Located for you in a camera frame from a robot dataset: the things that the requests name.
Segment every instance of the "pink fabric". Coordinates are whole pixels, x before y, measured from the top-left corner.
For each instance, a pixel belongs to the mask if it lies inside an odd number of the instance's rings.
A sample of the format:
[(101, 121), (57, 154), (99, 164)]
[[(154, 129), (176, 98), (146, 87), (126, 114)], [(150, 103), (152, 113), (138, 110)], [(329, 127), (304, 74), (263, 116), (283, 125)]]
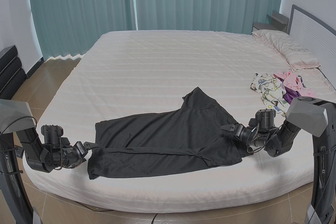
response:
[(294, 73), (292, 73), (291, 70), (285, 72), (276, 71), (273, 75), (279, 79), (282, 79), (283, 85), (285, 87), (288, 87), (293, 91), (299, 92), (301, 96), (317, 97), (316, 92), (314, 92), (309, 87), (304, 87), (301, 79), (298, 78)]

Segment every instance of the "floor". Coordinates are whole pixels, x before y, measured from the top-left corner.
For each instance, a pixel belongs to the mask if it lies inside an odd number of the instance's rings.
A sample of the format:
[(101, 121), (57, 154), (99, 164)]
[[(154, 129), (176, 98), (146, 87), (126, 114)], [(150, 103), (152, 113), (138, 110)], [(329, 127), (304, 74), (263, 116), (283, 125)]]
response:
[[(79, 61), (79, 58), (57, 59), (43, 63), (32, 77), (23, 83), (13, 100), (28, 102), (33, 116), (39, 120), (57, 89)], [(16, 134), (14, 139), (15, 144), (20, 145)], [(18, 162), (20, 169), (24, 170), (22, 160), (18, 159)], [(191, 213), (163, 213), (155, 217), (154, 213), (94, 212), (72, 200), (40, 191), (25, 173), (22, 174), (22, 179), (29, 199), (44, 224), (290, 224), (292, 222), (300, 224), (305, 220), (307, 205), (312, 196), (312, 183), (309, 183), (280, 197), (258, 204)], [(88, 207), (104, 210), (89, 205)], [(1, 191), (0, 216), (2, 223), (15, 223)]]

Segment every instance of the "black garment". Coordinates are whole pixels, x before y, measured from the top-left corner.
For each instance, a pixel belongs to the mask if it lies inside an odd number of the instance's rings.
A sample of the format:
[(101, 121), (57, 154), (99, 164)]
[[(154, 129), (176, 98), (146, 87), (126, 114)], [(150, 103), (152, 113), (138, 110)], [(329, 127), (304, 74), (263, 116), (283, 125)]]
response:
[(249, 155), (222, 125), (237, 121), (199, 87), (182, 107), (96, 123), (96, 143), (88, 161), (90, 179), (162, 176), (233, 165)]

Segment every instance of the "pillow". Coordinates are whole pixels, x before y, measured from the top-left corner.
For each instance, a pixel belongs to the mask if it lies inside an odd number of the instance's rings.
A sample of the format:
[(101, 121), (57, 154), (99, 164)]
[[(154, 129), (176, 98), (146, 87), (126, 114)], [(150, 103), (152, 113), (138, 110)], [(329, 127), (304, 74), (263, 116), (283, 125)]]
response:
[(253, 32), (252, 35), (273, 45), (286, 59), (293, 71), (296, 69), (320, 67), (318, 59), (287, 33), (263, 29)]

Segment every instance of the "mattress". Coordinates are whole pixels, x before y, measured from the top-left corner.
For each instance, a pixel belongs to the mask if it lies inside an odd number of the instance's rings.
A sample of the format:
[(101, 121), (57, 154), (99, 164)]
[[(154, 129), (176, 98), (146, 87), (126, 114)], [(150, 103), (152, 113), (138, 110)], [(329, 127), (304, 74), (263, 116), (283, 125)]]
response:
[[(181, 107), (200, 87), (247, 125), (264, 105), (250, 89), (254, 73), (289, 69), (268, 44), (244, 34), (211, 31), (120, 31), (102, 35), (63, 82), (39, 120), (60, 125), (64, 136), (95, 141), (95, 123)], [(317, 69), (295, 72), (317, 97), (336, 92)], [(276, 115), (275, 125), (284, 118)], [(127, 212), (191, 212), (246, 205), (283, 195), (313, 181), (312, 136), (301, 130), (292, 149), (277, 158), (265, 151), (241, 163), (184, 174), (89, 180), (87, 162), (43, 173), (24, 167), (41, 190), (93, 206)]]

